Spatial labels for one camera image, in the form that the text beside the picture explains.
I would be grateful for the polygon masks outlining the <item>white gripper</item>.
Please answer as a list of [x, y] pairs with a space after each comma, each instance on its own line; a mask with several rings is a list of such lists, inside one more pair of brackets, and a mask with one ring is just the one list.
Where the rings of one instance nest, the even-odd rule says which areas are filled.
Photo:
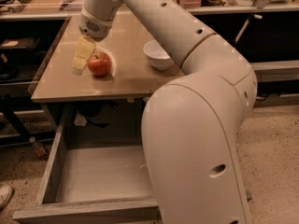
[[81, 10], [79, 30], [83, 34], [78, 39], [75, 56], [72, 64], [72, 72], [81, 75], [92, 57], [96, 43], [107, 37], [113, 21], [103, 21], [95, 18], [85, 8]]

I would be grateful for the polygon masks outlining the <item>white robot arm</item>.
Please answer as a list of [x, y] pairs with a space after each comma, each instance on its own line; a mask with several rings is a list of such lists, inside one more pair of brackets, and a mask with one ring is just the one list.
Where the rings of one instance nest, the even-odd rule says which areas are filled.
[[183, 75], [149, 98], [142, 143], [164, 224], [252, 224], [236, 134], [249, 116], [257, 79], [220, 35], [172, 0], [85, 0], [79, 23], [105, 39], [126, 5]]

